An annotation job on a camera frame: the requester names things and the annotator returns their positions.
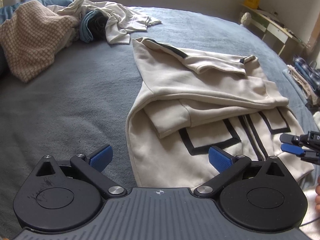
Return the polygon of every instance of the black garment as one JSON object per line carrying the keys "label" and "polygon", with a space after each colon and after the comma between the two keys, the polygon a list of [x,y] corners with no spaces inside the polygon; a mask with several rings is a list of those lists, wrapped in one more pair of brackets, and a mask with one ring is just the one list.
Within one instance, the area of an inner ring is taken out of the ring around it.
{"label": "black garment", "polygon": [[105,27],[108,18],[105,17],[102,12],[98,12],[88,21],[88,29],[91,32],[94,40],[105,40],[106,31]]}

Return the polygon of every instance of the gray ribbed plate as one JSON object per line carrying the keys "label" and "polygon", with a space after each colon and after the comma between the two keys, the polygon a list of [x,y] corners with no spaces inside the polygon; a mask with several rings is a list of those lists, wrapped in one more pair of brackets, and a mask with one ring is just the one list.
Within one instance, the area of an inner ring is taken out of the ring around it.
{"label": "gray ribbed plate", "polygon": [[106,202],[100,214],[62,234],[23,230],[16,240],[307,240],[298,229],[262,234],[239,228],[221,215],[210,199],[187,188],[133,188],[123,198]]}

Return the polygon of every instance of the blue textured pad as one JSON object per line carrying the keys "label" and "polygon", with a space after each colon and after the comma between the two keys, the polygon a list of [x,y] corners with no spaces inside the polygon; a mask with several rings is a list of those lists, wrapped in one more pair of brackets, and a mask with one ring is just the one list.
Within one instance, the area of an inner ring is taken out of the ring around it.
{"label": "blue textured pad", "polygon": [[111,146],[108,146],[94,157],[91,158],[89,165],[95,168],[97,171],[102,172],[105,167],[111,163],[113,157],[113,150]]}
{"label": "blue textured pad", "polygon": [[232,160],[215,148],[209,149],[209,162],[220,173],[232,165]]}
{"label": "blue textured pad", "polygon": [[295,154],[297,156],[300,156],[304,153],[304,149],[302,149],[301,147],[287,144],[287,143],[283,143],[281,145],[281,150],[284,152]]}

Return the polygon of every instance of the gray-blue bedspread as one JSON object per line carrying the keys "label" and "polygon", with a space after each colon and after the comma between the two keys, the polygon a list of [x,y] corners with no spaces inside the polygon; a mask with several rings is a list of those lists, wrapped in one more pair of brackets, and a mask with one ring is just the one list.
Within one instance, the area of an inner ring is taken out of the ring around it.
{"label": "gray-blue bedspread", "polygon": [[[162,24],[146,33],[132,33],[132,38],[147,36],[176,47],[256,55],[269,80],[290,99],[303,130],[317,130],[312,115],[282,74],[286,64],[244,27],[192,12],[136,9]],[[114,159],[104,174],[127,189],[136,185],[124,127],[141,82],[132,46],[103,41],[74,43],[28,84],[11,74],[0,79],[0,235],[12,238],[19,232],[12,201],[43,155],[66,160],[109,143]]]}

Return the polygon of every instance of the silver bolt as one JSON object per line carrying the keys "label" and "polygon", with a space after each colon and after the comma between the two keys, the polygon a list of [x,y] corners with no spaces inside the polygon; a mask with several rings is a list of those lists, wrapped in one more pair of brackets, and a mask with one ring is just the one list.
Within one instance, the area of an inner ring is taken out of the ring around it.
{"label": "silver bolt", "polygon": [[120,187],[120,186],[113,186],[113,187],[110,187],[108,189],[109,193],[111,194],[121,194],[122,192],[124,192],[124,188],[123,187]]}
{"label": "silver bolt", "polygon": [[201,194],[208,194],[213,191],[212,187],[209,186],[200,186],[197,188],[197,191]]}

